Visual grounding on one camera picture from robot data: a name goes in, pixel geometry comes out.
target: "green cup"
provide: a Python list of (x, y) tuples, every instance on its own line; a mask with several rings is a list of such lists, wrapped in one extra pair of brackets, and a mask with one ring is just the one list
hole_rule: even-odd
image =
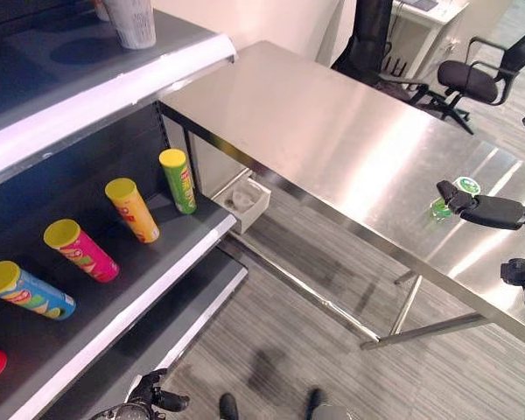
[[(471, 194), (473, 197), (480, 194), (480, 185), (472, 178), (458, 177), (453, 184), (461, 191)], [(452, 215), (452, 211), (445, 205), (442, 197), (432, 201), (430, 204), (431, 215), (441, 221)]]

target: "gray carpet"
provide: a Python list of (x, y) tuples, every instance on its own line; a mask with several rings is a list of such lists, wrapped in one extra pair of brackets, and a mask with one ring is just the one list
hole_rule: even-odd
[[(524, 32), (525, 0), (517, 0), (493, 39), (510, 45)], [(506, 105), (469, 101), (463, 108), (472, 111), (475, 129), (525, 159), (525, 70)], [(399, 263), (276, 189), (246, 237), (378, 333), (389, 331), (410, 287), (393, 285), (406, 271)], [(298, 419), (315, 385), (354, 418), (525, 418), (525, 345), (497, 326), (363, 352), (360, 338), (237, 256), (249, 279), (164, 384), (192, 398), (185, 413), (170, 418), (216, 418), (219, 396), (231, 391), (242, 418)], [(425, 282), (405, 328), (468, 311)]]
[[(515, 0), (490, 39), (498, 44), (511, 46), (523, 35), (525, 35), (525, 0)], [(476, 59), (497, 66), (500, 64), (501, 51), (483, 46)], [(511, 94), (503, 105), (492, 107), (463, 99), (459, 106), (471, 112), (470, 125), (473, 130), (485, 131), (495, 139), (496, 144), (525, 160), (525, 129), (522, 126), (522, 118), (525, 116), (525, 67), (515, 79)]]

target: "small white box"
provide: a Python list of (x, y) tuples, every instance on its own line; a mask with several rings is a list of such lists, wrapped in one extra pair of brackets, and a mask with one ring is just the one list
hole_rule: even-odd
[(214, 201), (235, 216), (233, 230), (242, 235), (269, 207), (270, 190), (251, 178), (240, 178)]

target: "pink can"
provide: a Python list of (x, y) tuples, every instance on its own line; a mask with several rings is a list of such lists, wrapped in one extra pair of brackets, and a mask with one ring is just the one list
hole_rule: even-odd
[(46, 229), (43, 239), (49, 247), (59, 251), (98, 282), (110, 282), (119, 273), (119, 266), (75, 220), (55, 221)]

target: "shoe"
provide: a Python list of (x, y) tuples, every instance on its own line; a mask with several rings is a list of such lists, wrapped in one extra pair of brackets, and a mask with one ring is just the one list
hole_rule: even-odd
[(314, 388), (307, 394), (307, 404), (305, 406), (305, 420), (311, 420), (313, 411), (319, 406), (326, 404), (326, 392), (321, 388)]
[(220, 397), (220, 419), (221, 420), (239, 420), (237, 403), (235, 397), (226, 393)]

